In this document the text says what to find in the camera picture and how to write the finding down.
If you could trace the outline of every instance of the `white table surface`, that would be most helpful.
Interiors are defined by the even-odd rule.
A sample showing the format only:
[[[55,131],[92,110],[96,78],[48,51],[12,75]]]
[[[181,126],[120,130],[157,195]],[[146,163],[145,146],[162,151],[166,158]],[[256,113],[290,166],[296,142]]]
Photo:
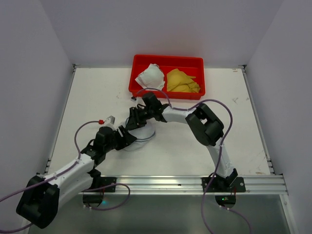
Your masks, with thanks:
[[[128,91],[131,68],[78,68],[66,105],[49,172],[54,172],[77,156],[74,134],[83,123],[115,116],[115,124],[129,115],[134,106]],[[240,69],[206,68],[206,95],[224,102],[232,111],[233,128],[225,145],[240,175],[269,175],[264,149],[251,102]],[[198,101],[173,99],[176,107],[191,107]],[[207,103],[229,126],[227,111]],[[103,175],[208,175],[214,164],[207,148],[197,142],[186,124],[152,121],[156,137],[143,148],[111,151],[97,167]],[[83,149],[95,137],[100,125],[84,127],[78,135]]]

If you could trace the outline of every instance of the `red plastic bin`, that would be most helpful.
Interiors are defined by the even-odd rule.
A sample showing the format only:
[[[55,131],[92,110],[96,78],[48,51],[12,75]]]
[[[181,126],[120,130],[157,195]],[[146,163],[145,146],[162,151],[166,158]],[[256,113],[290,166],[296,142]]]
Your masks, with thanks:
[[[133,59],[132,72],[129,83],[129,91],[135,97],[141,97],[149,91],[142,91],[137,95],[137,92],[142,87],[135,81],[137,76],[143,72],[151,63],[155,63],[163,71],[165,77],[165,86],[162,89],[169,98],[176,99],[191,99],[199,100],[205,95],[205,77],[204,77],[204,62],[202,58],[194,57],[175,57],[175,56],[158,56],[158,55],[135,55]],[[183,92],[168,92],[167,91],[167,74],[173,69],[179,69],[189,76],[196,77],[194,81],[199,85],[199,93],[183,93]],[[156,97],[165,98],[159,91],[153,91]]]

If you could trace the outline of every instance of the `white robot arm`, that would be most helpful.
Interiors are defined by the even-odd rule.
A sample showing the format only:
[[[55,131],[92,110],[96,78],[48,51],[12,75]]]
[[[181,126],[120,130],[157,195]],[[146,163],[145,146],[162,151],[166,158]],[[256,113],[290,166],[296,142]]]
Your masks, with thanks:
[[[100,187],[97,184],[100,172],[95,168],[105,159],[109,151],[121,150],[134,143],[137,138],[129,131],[139,128],[144,131],[146,121],[151,118],[161,122],[188,124],[196,139],[207,147],[214,164],[217,164],[224,125],[207,105],[201,104],[193,111],[174,110],[168,104],[161,104],[152,92],[146,93],[143,101],[145,106],[130,108],[125,127],[119,126],[115,129],[115,118],[107,118],[95,139],[89,142],[79,157],[53,174],[31,178],[27,186],[45,180],[47,182],[24,192],[17,213],[39,228],[47,227],[63,204],[90,187]],[[223,186],[230,186],[236,179],[237,172],[230,162],[225,147],[222,147],[222,157],[215,180]],[[74,163],[75,167],[57,177]]]

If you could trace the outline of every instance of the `black bracket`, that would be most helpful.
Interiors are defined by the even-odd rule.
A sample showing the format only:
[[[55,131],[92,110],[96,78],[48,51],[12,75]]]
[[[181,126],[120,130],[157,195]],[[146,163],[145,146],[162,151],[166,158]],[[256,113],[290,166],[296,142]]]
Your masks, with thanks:
[[[110,184],[115,184],[117,181],[116,177],[101,177],[101,187],[107,186]],[[105,193],[114,193],[116,190],[116,185],[105,189]]]
[[[202,177],[201,186],[203,191],[205,190],[207,184],[211,180],[211,177]],[[243,177],[236,177],[236,179],[230,184],[230,186],[220,186],[219,177],[215,177],[212,184],[209,186],[208,193],[232,193],[236,191],[237,193],[244,193],[246,191],[245,182]]]
[[[90,189],[96,189],[96,188],[104,187],[110,184],[115,184],[117,181],[116,177],[101,177],[100,172],[97,171],[96,169],[93,169],[91,172],[92,172],[91,176],[94,179],[93,179],[93,183]],[[105,189],[104,191],[98,190],[98,195],[83,194],[82,202],[84,204],[92,204],[92,203],[100,204],[103,201],[103,195],[105,193],[114,193],[115,190],[116,190],[116,186],[112,186],[110,188]]]

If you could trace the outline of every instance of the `white wall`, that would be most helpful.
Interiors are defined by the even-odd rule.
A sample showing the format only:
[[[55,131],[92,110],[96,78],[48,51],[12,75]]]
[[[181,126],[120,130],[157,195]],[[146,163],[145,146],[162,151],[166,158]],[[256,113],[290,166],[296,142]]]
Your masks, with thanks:
[[[131,65],[135,54],[247,64],[283,0],[41,0],[72,63]]]
[[[300,233],[312,233],[312,1],[285,0],[247,77],[277,173],[283,173]]]
[[[71,73],[41,3],[0,1],[0,197],[44,169]],[[19,198],[0,204],[0,229],[21,226]]]

